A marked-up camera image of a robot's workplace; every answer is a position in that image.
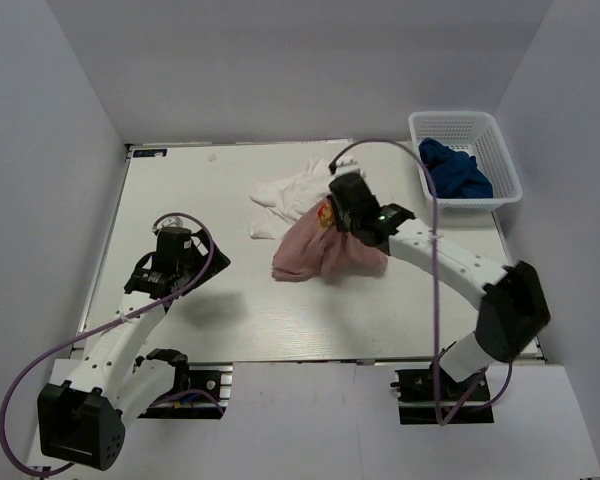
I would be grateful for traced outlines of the white t shirt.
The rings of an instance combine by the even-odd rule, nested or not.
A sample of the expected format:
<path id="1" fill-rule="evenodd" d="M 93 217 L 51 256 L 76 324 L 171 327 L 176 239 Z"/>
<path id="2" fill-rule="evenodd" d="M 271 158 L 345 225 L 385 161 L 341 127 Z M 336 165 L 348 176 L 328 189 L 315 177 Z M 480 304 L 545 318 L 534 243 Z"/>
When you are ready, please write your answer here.
<path id="1" fill-rule="evenodd" d="M 293 176 L 257 183 L 249 198 L 261 211 L 251 220 L 249 236 L 255 240 L 280 240 L 286 232 L 329 194 L 329 161 L 312 158 Z"/>

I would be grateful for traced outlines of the pink printed t shirt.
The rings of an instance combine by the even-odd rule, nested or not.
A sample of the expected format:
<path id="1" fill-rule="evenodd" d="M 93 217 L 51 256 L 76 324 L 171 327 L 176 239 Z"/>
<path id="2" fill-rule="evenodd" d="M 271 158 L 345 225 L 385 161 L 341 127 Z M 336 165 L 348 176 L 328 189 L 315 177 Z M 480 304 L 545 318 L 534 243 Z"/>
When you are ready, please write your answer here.
<path id="1" fill-rule="evenodd" d="M 272 259 L 271 276 L 281 282 L 314 277 L 332 281 L 346 275 L 382 277 L 387 256 L 335 226 L 331 202 L 324 198 L 283 236 Z"/>

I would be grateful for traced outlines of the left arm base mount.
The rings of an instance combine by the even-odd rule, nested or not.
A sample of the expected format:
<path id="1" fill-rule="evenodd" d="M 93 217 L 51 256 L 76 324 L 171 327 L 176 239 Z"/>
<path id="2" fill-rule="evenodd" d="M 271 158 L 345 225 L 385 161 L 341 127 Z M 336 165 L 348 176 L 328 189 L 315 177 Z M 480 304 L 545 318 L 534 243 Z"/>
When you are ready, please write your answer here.
<path id="1" fill-rule="evenodd" d="M 169 402 L 150 406 L 141 419 L 154 420 L 219 420 L 228 407 L 233 367 L 231 365 L 190 364 L 186 372 L 187 380 L 169 395 L 175 398 Z"/>

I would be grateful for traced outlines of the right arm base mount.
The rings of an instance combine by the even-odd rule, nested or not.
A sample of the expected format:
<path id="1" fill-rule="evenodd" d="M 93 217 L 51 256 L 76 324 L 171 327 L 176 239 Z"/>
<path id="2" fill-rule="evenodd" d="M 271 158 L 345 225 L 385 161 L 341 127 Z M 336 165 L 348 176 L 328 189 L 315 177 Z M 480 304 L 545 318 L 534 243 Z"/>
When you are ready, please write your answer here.
<path id="1" fill-rule="evenodd" d="M 453 425 L 492 424 L 491 392 L 484 374 L 477 374 L 462 383 L 455 383 L 444 372 L 440 373 L 440 415 L 445 420 L 453 408 L 459 409 L 450 418 Z M 402 369 L 395 371 L 391 383 L 397 394 L 399 421 L 404 426 L 436 425 L 433 368 Z"/>

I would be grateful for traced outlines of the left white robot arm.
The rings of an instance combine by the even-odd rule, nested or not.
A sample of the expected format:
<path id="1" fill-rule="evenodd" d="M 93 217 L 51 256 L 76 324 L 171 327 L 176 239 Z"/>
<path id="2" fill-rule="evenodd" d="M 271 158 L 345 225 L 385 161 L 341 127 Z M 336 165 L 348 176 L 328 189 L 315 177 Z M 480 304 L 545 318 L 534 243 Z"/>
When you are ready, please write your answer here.
<path id="1" fill-rule="evenodd" d="M 155 249 L 136 263 L 123 287 L 115 325 L 104 329 L 61 384 L 49 383 L 39 394 L 43 455 L 105 471 L 121 453 L 132 422 L 153 402 L 189 392 L 185 354 L 139 352 L 177 299 L 229 264 L 206 228 L 157 230 Z"/>

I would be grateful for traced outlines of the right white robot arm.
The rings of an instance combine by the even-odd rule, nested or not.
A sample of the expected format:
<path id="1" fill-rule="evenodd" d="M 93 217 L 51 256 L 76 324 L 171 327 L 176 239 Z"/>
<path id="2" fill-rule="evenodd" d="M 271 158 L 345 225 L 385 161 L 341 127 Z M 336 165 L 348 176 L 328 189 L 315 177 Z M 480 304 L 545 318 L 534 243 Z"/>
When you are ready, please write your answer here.
<path id="1" fill-rule="evenodd" d="M 509 363 L 549 323 L 551 315 L 536 269 L 520 261 L 502 266 L 434 235 L 397 204 L 380 205 L 356 173 L 329 184 L 338 230 L 367 247 L 414 265 L 464 297 L 478 311 L 473 332 L 441 355 L 433 390 L 452 399 L 468 379 L 494 362 Z"/>

